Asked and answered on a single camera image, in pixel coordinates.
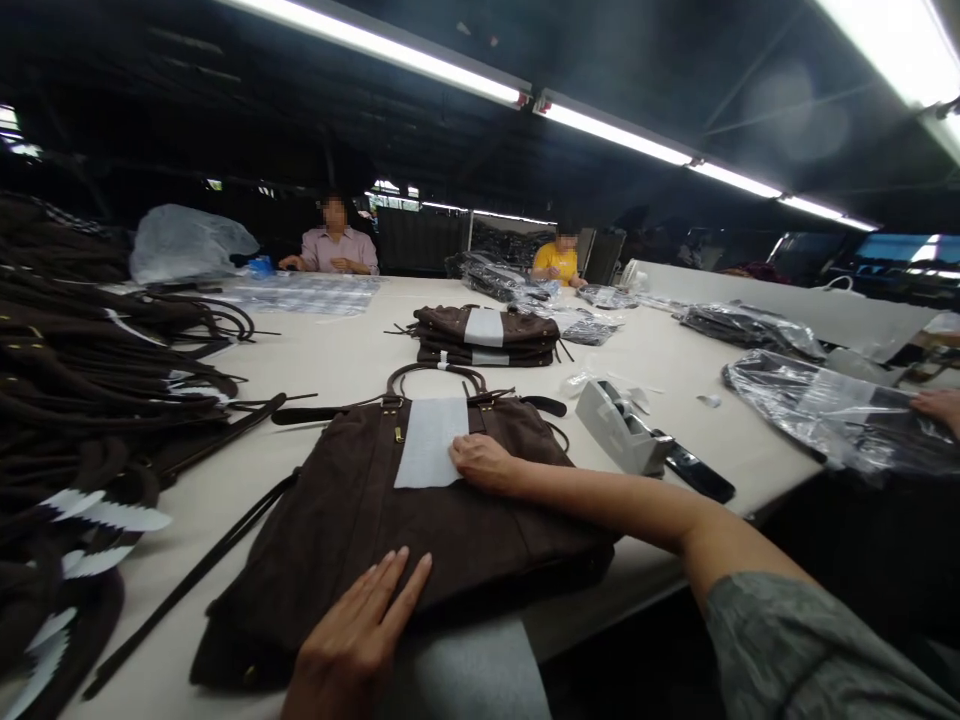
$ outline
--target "metal beam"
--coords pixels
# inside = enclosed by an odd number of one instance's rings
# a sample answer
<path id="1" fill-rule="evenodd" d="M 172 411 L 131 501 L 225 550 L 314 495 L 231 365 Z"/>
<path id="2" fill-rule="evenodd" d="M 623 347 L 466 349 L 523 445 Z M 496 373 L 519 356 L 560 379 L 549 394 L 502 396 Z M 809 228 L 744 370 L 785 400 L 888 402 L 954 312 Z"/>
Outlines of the metal beam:
<path id="1" fill-rule="evenodd" d="M 827 103 L 836 102 L 837 100 L 844 100 L 848 97 L 853 97 L 854 95 L 860 95 L 861 93 L 866 92 L 867 90 L 872 90 L 873 88 L 879 86 L 878 81 L 871 81 L 864 83 L 863 85 L 857 85 L 856 87 L 849 88 L 847 90 L 841 90 L 840 92 L 832 93 L 831 95 L 824 95 L 819 98 L 812 98 L 810 100 L 804 100 L 802 103 L 797 103 L 795 105 L 788 105 L 787 107 L 777 108 L 776 110 L 771 110 L 769 112 L 761 113 L 760 115 L 755 115 L 752 118 L 747 120 L 740 120 L 739 122 L 730 123 L 729 125 L 723 125 L 713 130 L 709 130 L 703 133 L 703 137 L 710 137 L 712 135 L 719 135 L 720 133 L 730 132 L 731 130 L 739 130 L 740 128 L 750 127 L 751 125 L 759 125 L 760 123 L 767 122 L 768 120 L 773 120 L 782 115 L 788 115 L 792 112 L 798 110 L 807 110 L 814 107 L 819 107 L 820 105 L 826 105 Z"/>
<path id="2" fill-rule="evenodd" d="M 707 122 L 703 125 L 704 134 L 707 134 L 707 130 L 713 127 L 713 124 L 720 118 L 723 114 L 723 111 L 726 110 L 730 103 L 732 103 L 737 95 L 740 94 L 740 91 L 743 90 L 744 85 L 747 84 L 747 81 L 753 77 L 753 74 L 760 69 L 760 67 L 767 61 L 767 58 L 770 57 L 771 53 L 776 50 L 777 46 L 780 44 L 780 41 L 786 37 L 787 33 L 793 29 L 793 26 L 796 25 L 797 20 L 800 19 L 800 16 L 803 15 L 806 10 L 806 5 L 800 3 L 797 5 L 797 8 L 793 11 L 790 17 L 787 18 L 786 22 L 780 26 L 780 29 L 774 33 L 773 37 L 770 38 L 770 42 L 760 51 L 760 54 L 754 59 L 750 66 L 744 70 L 743 74 L 740 76 L 740 79 L 733 84 L 733 87 L 730 88 L 730 92 L 726 94 L 723 100 L 720 101 L 720 104 L 717 105 L 716 109 L 710 114 L 710 117 L 707 118 Z"/>

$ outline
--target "plastic bag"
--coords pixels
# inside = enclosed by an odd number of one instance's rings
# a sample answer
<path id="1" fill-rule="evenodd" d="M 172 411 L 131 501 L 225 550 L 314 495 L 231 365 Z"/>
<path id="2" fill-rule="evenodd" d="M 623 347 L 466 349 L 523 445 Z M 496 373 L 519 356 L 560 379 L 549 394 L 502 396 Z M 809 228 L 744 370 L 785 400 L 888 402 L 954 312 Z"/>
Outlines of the plastic bag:
<path id="1" fill-rule="evenodd" d="M 816 361 L 827 357 L 808 325 L 739 300 L 690 305 L 678 319 L 682 325 L 739 347 L 794 352 Z"/>
<path id="2" fill-rule="evenodd" d="M 144 285 L 234 275 L 230 256 L 252 255 L 259 249 L 238 222 L 180 205 L 161 205 L 140 221 L 130 275 Z"/>
<path id="3" fill-rule="evenodd" d="M 624 323 L 622 317 L 600 315 L 586 308 L 544 303 L 530 297 L 514 300 L 507 309 L 553 320 L 560 328 L 560 337 L 578 345 L 603 345 Z"/>
<path id="4" fill-rule="evenodd" d="M 723 369 L 724 382 L 777 428 L 829 465 L 880 484 L 883 473 L 960 478 L 949 430 L 910 408 L 909 393 L 765 350 Z"/>
<path id="5" fill-rule="evenodd" d="M 577 290 L 577 297 L 601 310 L 629 310 L 640 306 L 632 293 L 608 285 L 584 285 Z"/>
<path id="6" fill-rule="evenodd" d="M 587 355 L 580 372 L 571 375 L 560 384 L 560 394 L 566 398 L 576 398 L 591 380 L 607 380 L 613 383 L 621 396 L 629 399 L 645 414 L 650 414 L 650 401 L 639 383 L 605 369 L 603 356 L 596 353 Z"/>
<path id="7" fill-rule="evenodd" d="M 535 282 L 529 275 L 483 253 L 458 253 L 448 257 L 444 264 L 448 277 L 461 278 L 471 290 L 500 302 L 522 298 L 549 301 L 560 295 L 560 283 L 556 280 Z"/>

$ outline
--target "blue object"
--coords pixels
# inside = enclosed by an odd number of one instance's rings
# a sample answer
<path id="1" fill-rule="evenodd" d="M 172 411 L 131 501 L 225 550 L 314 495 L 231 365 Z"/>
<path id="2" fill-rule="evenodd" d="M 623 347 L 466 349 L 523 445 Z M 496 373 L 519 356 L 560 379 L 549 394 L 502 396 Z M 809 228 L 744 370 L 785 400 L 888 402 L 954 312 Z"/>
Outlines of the blue object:
<path id="1" fill-rule="evenodd" d="M 263 280 L 264 278 L 277 274 L 273 269 L 273 263 L 270 261 L 269 255 L 255 257 L 248 263 L 248 267 L 250 268 L 250 275 L 255 280 Z"/>

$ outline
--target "pink shirt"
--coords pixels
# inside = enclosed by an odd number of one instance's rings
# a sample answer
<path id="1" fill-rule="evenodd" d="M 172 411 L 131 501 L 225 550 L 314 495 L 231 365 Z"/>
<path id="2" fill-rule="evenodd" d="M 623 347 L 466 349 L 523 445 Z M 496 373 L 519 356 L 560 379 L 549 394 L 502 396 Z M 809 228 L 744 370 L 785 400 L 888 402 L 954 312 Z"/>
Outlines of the pink shirt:
<path id="1" fill-rule="evenodd" d="M 307 230 L 303 234 L 303 248 L 300 257 L 307 264 L 307 269 L 311 272 L 347 272 L 336 270 L 330 261 L 333 258 L 343 257 L 347 260 L 360 262 L 370 268 L 371 275 L 379 275 L 380 268 L 377 266 L 377 251 L 373 247 L 373 241 L 366 233 L 354 230 L 352 227 L 344 228 L 343 235 L 340 236 L 340 242 L 335 243 L 333 238 L 327 234 L 326 228 L 314 228 Z"/>

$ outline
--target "pile of straps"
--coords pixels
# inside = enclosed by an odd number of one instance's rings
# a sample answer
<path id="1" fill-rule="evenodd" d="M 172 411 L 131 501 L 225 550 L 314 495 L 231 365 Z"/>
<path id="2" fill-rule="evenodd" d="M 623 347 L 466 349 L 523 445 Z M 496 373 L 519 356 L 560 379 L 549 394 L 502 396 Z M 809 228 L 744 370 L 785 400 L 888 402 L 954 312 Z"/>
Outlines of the pile of straps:
<path id="1" fill-rule="evenodd" d="M 9 720 L 55 717 L 96 662 L 117 564 L 170 521 L 160 493 L 285 402 L 237 402 L 243 378 L 202 362 L 256 332 L 222 301 L 0 267 L 0 680 L 26 676 Z"/>
<path id="2" fill-rule="evenodd" d="M 130 242 L 122 228 L 82 220 L 31 195 L 0 190 L 0 265 L 48 279 L 130 279 Z"/>

